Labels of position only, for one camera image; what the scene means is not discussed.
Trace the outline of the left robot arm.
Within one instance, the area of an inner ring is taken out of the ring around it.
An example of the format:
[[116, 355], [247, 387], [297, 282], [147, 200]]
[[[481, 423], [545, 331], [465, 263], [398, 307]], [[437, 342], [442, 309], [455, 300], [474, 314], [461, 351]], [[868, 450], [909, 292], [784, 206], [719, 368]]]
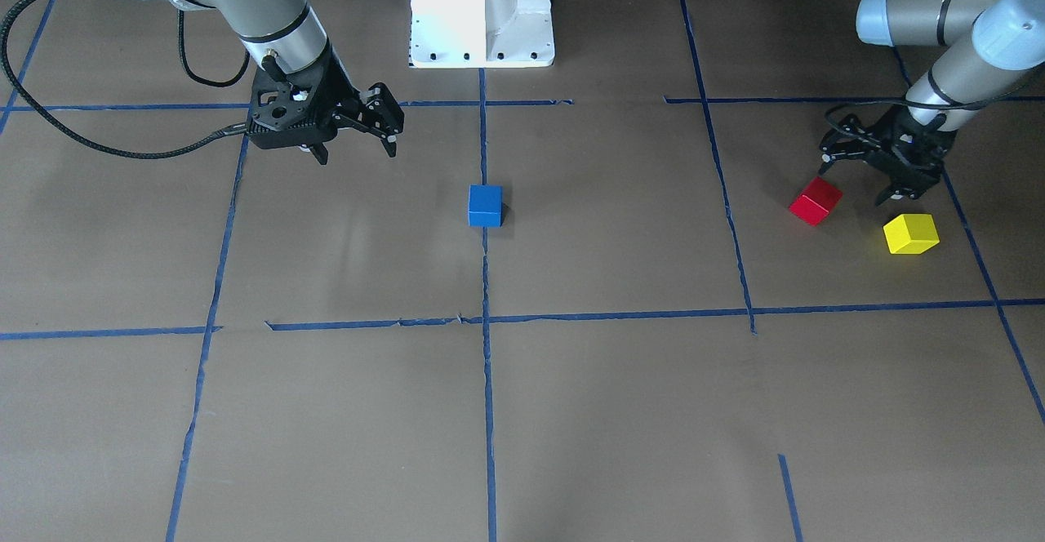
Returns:
[[888, 176], [877, 203], [921, 197], [940, 182], [959, 129], [1043, 66], [1043, 13], [1044, 0], [861, 0], [862, 42], [944, 52], [873, 125], [826, 112], [820, 173], [860, 160]]

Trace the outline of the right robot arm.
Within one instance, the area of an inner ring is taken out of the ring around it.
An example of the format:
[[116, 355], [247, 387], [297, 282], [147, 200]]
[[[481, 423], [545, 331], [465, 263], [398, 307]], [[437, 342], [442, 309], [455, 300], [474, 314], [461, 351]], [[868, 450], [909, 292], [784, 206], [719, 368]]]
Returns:
[[325, 165], [340, 129], [380, 138], [396, 154], [402, 108], [382, 83], [351, 84], [309, 0], [164, 0], [182, 11], [220, 11], [258, 69], [245, 125], [256, 147], [300, 147]]

